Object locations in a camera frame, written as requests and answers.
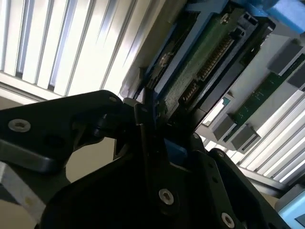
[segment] screw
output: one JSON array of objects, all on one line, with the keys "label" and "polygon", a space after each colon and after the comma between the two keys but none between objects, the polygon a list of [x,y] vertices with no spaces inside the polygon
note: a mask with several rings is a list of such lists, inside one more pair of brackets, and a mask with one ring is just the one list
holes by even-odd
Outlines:
[{"label": "screw", "polygon": [[229,216],[227,213],[223,212],[221,213],[221,219],[227,225],[228,228],[234,228],[235,224],[231,216]]},{"label": "screw", "polygon": [[220,157],[224,157],[224,154],[223,154],[222,152],[217,151],[217,153],[218,153],[218,155],[219,155]]},{"label": "screw", "polygon": [[193,133],[193,136],[194,136],[196,139],[199,138],[198,134],[196,134],[196,133]]},{"label": "screw", "polygon": [[13,119],[8,124],[9,129],[15,132],[25,133],[31,128],[31,124],[23,119]]},{"label": "screw", "polygon": [[173,195],[172,193],[167,190],[166,188],[160,189],[159,191],[160,200],[166,205],[173,204]]},{"label": "screw", "polygon": [[229,15],[228,13],[226,13],[226,14],[220,19],[220,23],[221,23],[221,24],[226,24],[226,23],[228,23],[229,19],[230,19],[230,15]]},{"label": "screw", "polygon": [[111,101],[113,101],[113,102],[116,102],[116,98],[114,98],[114,97],[109,97],[109,99],[111,100]]}]

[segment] blue plastic part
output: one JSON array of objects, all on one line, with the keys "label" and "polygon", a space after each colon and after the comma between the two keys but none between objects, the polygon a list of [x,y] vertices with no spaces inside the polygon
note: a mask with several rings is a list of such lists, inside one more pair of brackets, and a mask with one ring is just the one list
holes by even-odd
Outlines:
[{"label": "blue plastic part", "polygon": [[305,32],[305,5],[300,0],[233,0],[253,16],[275,18],[292,30]]},{"label": "blue plastic part", "polygon": [[305,5],[299,0],[265,1],[263,9],[297,33],[305,32]]},{"label": "blue plastic part", "polygon": [[187,158],[186,149],[165,139],[166,150],[168,159],[175,165],[183,165],[184,160]]},{"label": "blue plastic part", "polygon": [[170,80],[172,79],[172,76],[176,73],[176,71],[179,69],[179,67],[185,60],[187,54],[189,53],[189,51],[197,41],[199,35],[204,30],[211,16],[214,13],[221,13],[224,7],[226,6],[227,2],[228,0],[217,0],[217,1],[213,0],[208,2],[186,5],[186,9],[185,9],[186,11],[196,11],[196,12],[200,12],[200,14],[193,28],[186,37],[184,43],[182,44],[179,51],[174,56],[173,60],[171,61],[166,71],[164,72],[162,78],[156,85],[155,91],[157,92],[157,94],[161,94],[164,88],[166,88],[166,86],[169,84]]},{"label": "blue plastic part", "polygon": [[295,219],[305,214],[305,190],[283,207],[278,214],[293,229],[304,229]]}]

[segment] black mount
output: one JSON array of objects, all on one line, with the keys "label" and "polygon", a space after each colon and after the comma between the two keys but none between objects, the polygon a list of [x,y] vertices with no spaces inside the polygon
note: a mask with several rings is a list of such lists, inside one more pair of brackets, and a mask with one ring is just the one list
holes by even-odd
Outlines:
[{"label": "black mount", "polygon": [[0,111],[0,160],[47,177],[80,147],[116,139],[115,160],[58,191],[39,228],[289,228],[197,134],[179,133],[187,159],[183,167],[170,163],[149,104],[97,91]]}]

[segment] circuit board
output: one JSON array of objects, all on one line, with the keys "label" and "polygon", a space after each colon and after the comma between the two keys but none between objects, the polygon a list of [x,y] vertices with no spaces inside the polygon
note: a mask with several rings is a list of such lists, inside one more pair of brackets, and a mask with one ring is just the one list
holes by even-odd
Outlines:
[{"label": "circuit board", "polygon": [[253,113],[278,89],[278,87],[305,61],[305,54],[300,57],[282,75],[269,73],[249,98],[231,115],[237,126],[224,138],[228,139],[253,115]]},{"label": "circuit board", "polygon": [[211,18],[170,89],[163,97],[164,112],[167,116],[170,116],[179,104],[187,105],[192,97],[199,92],[199,84],[204,83],[234,42],[229,33],[236,28],[237,21],[243,13],[243,9],[233,9],[230,19],[225,23],[223,15],[215,15]]}]

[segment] green circuit board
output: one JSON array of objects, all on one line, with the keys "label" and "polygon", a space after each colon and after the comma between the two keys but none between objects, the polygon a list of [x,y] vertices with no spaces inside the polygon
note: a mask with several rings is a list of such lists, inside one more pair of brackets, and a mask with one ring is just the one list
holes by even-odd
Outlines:
[{"label": "green circuit board", "polygon": [[171,113],[179,104],[177,101],[186,91],[198,72],[207,63],[213,52],[219,48],[228,34],[236,28],[238,19],[243,15],[244,9],[236,8],[230,15],[228,23],[222,23],[222,15],[213,16],[206,25],[202,35],[188,54],[185,64],[178,72],[170,90],[164,95],[164,113]]},{"label": "green circuit board", "polygon": [[305,61],[305,54],[301,56],[287,69],[287,71],[279,76],[270,73],[257,89],[249,96],[243,105],[231,115],[237,126],[225,137],[226,142],[253,114],[254,112],[278,89],[278,87],[297,69],[301,63]]}]

